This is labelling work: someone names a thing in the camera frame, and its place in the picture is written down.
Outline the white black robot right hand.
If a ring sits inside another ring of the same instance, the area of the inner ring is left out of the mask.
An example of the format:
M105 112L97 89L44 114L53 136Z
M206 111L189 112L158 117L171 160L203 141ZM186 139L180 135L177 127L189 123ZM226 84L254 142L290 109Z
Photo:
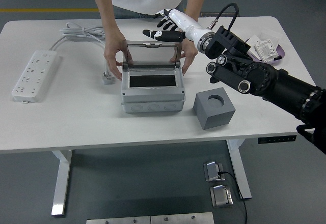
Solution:
M205 29L200 26L195 20L188 15L176 9L164 9L156 13L156 15L164 16L167 21L175 24L180 31L163 30L150 31L143 30L143 34L157 41L164 42L182 42L185 38L193 41L197 49L200 50L204 43L212 38L215 33L210 29Z

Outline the person's left hand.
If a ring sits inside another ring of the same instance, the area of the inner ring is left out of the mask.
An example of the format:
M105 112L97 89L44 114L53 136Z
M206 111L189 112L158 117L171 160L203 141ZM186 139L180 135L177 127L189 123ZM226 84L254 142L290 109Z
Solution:
M193 63L196 55L198 54L197 49L192 41L185 39L181 45L181 55L180 58L185 58L184 64L182 66L182 74L185 75L190 65Z

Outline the person's right hand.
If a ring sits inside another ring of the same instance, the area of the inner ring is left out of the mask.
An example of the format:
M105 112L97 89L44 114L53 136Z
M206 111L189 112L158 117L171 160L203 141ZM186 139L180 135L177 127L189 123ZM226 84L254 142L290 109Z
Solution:
M125 50L126 39L119 29L111 29L105 33L104 57L109 71L118 80L122 80L122 73L118 67L122 66L123 63L117 61L116 54L120 51L124 52Z

